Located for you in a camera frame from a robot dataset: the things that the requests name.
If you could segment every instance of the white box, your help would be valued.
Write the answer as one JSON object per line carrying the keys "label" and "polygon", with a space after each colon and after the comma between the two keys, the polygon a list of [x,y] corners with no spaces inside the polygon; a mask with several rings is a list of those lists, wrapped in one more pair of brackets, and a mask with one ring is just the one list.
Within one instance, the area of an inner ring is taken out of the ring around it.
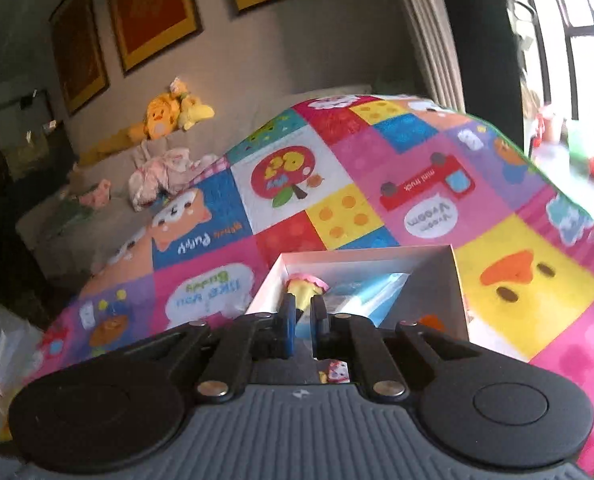
{"label": "white box", "polygon": [[246,313],[276,312],[288,276],[296,272],[317,276],[330,286],[389,272],[407,273],[409,277],[399,297],[379,327],[394,328],[400,320],[416,321],[435,314],[447,335],[468,340],[461,282],[451,246],[283,253]]}

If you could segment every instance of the gray base plate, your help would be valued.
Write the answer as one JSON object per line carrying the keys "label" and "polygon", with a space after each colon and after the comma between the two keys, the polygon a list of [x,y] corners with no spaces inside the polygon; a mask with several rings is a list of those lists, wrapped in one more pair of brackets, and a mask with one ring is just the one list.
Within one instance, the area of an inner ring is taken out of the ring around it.
{"label": "gray base plate", "polygon": [[588,480],[561,464],[528,474],[464,465],[436,449],[408,413],[375,404],[353,384],[249,385],[200,407],[169,447],[125,470],[71,476],[29,464],[21,480]]}

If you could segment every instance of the metal screw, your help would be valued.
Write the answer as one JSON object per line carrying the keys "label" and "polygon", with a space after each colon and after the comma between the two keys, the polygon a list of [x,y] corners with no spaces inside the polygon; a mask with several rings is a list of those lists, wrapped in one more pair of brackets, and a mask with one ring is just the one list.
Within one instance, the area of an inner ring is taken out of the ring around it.
{"label": "metal screw", "polygon": [[203,381],[197,391],[205,397],[221,397],[228,393],[228,385],[221,381]]}
{"label": "metal screw", "polygon": [[406,390],[405,386],[397,381],[379,381],[374,383],[372,389],[384,397],[398,397]]}

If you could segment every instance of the gray sofa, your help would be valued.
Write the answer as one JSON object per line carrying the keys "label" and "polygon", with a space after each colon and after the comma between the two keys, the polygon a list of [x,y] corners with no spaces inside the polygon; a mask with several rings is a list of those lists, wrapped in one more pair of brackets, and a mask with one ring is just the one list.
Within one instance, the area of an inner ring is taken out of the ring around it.
{"label": "gray sofa", "polygon": [[[178,130],[167,137],[149,140],[145,143],[145,148],[150,156],[161,155],[166,150],[181,146],[190,148],[195,159],[209,153],[222,156],[275,115],[294,104],[327,95],[370,92],[369,85],[353,85],[283,96],[260,104],[248,117],[231,117],[218,113],[215,118],[202,121],[187,132]],[[91,269],[100,268],[127,238],[156,213],[152,208],[135,212],[128,199],[128,179],[145,160],[142,146],[135,146],[84,168],[88,186],[99,183],[103,178],[110,180],[110,203],[95,212],[92,218],[67,227],[56,237],[46,238],[43,235],[43,226],[59,206],[58,193],[49,196],[17,222],[17,232],[51,283],[78,290],[90,276]]]}

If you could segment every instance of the colorful play mat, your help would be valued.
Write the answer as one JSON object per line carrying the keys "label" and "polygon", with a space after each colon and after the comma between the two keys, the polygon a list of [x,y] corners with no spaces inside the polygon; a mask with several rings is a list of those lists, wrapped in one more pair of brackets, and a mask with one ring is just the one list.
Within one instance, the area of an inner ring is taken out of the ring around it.
{"label": "colorful play mat", "polygon": [[[282,252],[452,244],[472,342],[594,404],[594,221],[489,124],[405,95],[310,100],[198,180],[56,320],[35,376],[228,322]],[[578,464],[594,475],[594,429]]]}

